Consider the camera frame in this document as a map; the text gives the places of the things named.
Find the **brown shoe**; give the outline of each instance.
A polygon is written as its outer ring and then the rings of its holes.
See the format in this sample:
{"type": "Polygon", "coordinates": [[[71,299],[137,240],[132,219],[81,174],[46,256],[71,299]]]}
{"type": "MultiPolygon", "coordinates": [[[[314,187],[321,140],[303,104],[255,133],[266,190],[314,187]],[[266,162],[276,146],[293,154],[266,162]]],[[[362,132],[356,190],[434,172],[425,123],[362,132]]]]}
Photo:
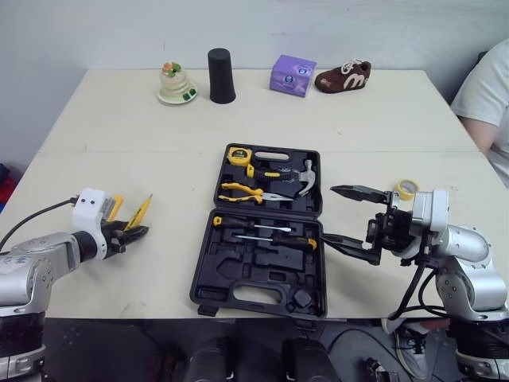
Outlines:
{"type": "Polygon", "coordinates": [[[350,60],[345,65],[323,72],[315,79],[315,86],[323,93],[339,93],[362,89],[371,73],[369,61],[350,60]]]}

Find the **tissue box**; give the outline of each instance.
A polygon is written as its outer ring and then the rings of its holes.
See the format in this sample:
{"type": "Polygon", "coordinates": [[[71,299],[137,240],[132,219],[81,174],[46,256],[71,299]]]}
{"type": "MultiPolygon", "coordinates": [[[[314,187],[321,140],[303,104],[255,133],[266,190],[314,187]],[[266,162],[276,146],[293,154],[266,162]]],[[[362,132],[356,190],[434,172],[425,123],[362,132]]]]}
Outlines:
{"type": "Polygon", "coordinates": [[[281,55],[270,74],[270,88],[278,92],[305,97],[313,81],[317,63],[302,58],[281,55]]]}

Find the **tape roll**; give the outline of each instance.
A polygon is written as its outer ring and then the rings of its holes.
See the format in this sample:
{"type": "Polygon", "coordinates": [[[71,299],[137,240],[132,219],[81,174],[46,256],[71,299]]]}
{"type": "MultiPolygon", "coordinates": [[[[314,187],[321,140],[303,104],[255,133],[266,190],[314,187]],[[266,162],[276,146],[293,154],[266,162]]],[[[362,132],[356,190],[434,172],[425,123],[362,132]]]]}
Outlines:
{"type": "Polygon", "coordinates": [[[404,201],[409,201],[419,190],[419,185],[409,179],[403,179],[398,182],[398,184],[394,187],[394,190],[399,193],[399,197],[404,201]]]}

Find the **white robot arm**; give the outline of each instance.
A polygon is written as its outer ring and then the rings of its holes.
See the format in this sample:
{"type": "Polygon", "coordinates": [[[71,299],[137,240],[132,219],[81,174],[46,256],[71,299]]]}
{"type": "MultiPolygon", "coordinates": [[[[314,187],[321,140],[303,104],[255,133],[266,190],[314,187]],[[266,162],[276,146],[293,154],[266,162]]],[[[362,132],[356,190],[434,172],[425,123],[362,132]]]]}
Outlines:
{"type": "Polygon", "coordinates": [[[84,189],[69,202],[75,233],[31,239],[0,255],[0,381],[50,381],[42,333],[52,285],[84,261],[124,252],[149,230],[107,221],[115,200],[104,191],[84,189]]]}
{"type": "Polygon", "coordinates": [[[507,288],[496,273],[492,246],[475,228],[448,224],[447,191],[417,193],[413,211],[398,209],[396,192],[381,192],[364,186],[342,185],[332,190],[356,201],[371,201],[387,206],[369,220],[366,241],[324,234],[325,243],[371,264],[379,265],[382,248],[414,262],[415,272],[399,308],[389,317],[396,319],[409,310],[424,309],[451,319],[449,332],[457,340],[460,370],[472,380],[509,380],[509,311],[507,288]],[[420,306],[408,307],[424,269],[433,269],[419,290],[420,306]],[[443,307],[427,306],[422,293],[435,276],[443,307]]]}

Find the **table surface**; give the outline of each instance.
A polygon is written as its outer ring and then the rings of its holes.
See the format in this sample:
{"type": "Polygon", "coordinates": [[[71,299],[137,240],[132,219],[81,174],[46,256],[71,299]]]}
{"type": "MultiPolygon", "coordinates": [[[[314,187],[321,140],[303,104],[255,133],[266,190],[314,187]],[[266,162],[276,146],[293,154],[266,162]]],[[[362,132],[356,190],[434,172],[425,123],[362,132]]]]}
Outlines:
{"type": "MultiPolygon", "coordinates": [[[[126,219],[153,194],[147,236],[127,253],[84,263],[59,280],[49,317],[199,317],[188,293],[229,142],[320,151],[326,232],[363,239],[367,221],[383,210],[328,191],[333,185],[392,189],[412,178],[423,190],[447,189],[449,222],[484,232],[497,269],[509,279],[507,189],[424,72],[373,71],[361,91],[325,95],[311,88],[301,99],[267,90],[268,71],[237,70],[237,100],[217,105],[208,100],[207,72],[189,71],[200,95],[179,107],[157,101],[157,74],[89,71],[0,215],[6,232],[90,186],[122,194],[118,218],[126,219]]],[[[6,248],[68,231],[70,220],[69,208],[50,212],[20,229],[6,248]]],[[[412,267],[400,267],[386,251],[373,267],[325,250],[329,318],[386,317],[397,307],[412,267]]],[[[440,303],[433,287],[425,300],[440,303]]],[[[218,317],[266,316],[221,309],[218,317]]]]}

